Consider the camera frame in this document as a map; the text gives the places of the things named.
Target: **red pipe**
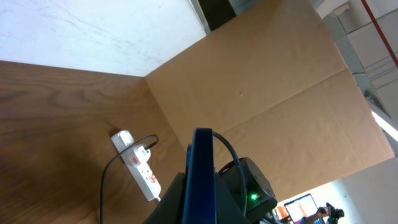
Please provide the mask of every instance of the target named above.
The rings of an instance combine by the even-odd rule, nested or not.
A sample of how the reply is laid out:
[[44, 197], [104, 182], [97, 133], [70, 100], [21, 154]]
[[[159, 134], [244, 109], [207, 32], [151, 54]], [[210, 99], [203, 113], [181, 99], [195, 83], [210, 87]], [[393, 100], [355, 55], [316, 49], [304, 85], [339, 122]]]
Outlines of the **red pipe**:
[[386, 46], [388, 52], [390, 53], [390, 56], [391, 56], [392, 60], [394, 61], [394, 63], [396, 64], [396, 67], [398, 68], [397, 57], [396, 57], [394, 51], [392, 51], [392, 48], [391, 48], [390, 44], [388, 43], [388, 40], [387, 40], [386, 36], [384, 35], [383, 31], [381, 30], [381, 28], [379, 26], [379, 23], [377, 22], [377, 19], [374, 17], [371, 8], [369, 8], [368, 3], [366, 2], [366, 0], [361, 0], [361, 1], [362, 1], [363, 6], [366, 9], [366, 12], [368, 12], [368, 14], [369, 14], [369, 16], [370, 16], [370, 18], [371, 18], [376, 30], [377, 30], [377, 32], [379, 33], [381, 39], [383, 40], [384, 45]]

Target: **camera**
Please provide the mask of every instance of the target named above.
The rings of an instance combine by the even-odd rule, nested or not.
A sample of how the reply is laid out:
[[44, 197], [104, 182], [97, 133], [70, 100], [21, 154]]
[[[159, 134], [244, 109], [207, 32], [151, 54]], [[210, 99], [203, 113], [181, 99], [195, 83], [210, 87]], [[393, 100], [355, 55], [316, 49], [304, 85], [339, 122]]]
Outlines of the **camera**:
[[326, 203], [326, 206], [330, 209], [330, 216], [328, 219], [329, 224], [337, 224], [339, 218], [344, 217], [343, 209], [334, 208], [331, 204]]

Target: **wooden table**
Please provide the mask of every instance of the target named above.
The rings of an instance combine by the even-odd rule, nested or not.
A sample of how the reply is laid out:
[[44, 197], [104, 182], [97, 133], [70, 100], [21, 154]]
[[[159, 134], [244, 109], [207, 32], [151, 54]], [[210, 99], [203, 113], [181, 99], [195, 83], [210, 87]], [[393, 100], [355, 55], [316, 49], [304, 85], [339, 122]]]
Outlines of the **wooden table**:
[[[0, 120], [0, 223], [97, 223], [120, 129], [159, 135], [149, 164], [162, 194], [184, 170], [185, 152], [143, 78], [0, 62]], [[105, 200], [106, 223], [141, 223], [156, 206], [121, 160]]]

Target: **white power strip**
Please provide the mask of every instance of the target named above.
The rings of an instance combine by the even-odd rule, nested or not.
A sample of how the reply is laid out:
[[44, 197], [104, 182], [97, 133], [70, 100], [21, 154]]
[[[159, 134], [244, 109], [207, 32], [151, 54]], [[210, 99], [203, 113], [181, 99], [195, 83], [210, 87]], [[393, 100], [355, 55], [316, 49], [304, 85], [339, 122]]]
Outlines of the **white power strip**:
[[[118, 152], [125, 150], [134, 143], [129, 131], [120, 131], [112, 136], [111, 139]], [[153, 199], [159, 201], [159, 194], [162, 188], [147, 163], [150, 157], [150, 150], [145, 150], [144, 146], [140, 145], [129, 149], [121, 157], [147, 201], [149, 202]]]

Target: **cardboard panel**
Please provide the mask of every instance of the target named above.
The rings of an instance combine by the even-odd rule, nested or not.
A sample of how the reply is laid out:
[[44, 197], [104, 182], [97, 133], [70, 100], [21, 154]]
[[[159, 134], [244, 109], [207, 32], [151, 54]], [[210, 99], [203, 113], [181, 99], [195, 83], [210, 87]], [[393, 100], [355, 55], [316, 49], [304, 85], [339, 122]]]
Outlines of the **cardboard panel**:
[[344, 68], [309, 2], [267, 0], [146, 81], [185, 146], [193, 128], [226, 131]]
[[[259, 166], [278, 200], [394, 157], [347, 70], [223, 136]], [[215, 160], [219, 169], [231, 156], [217, 147]]]

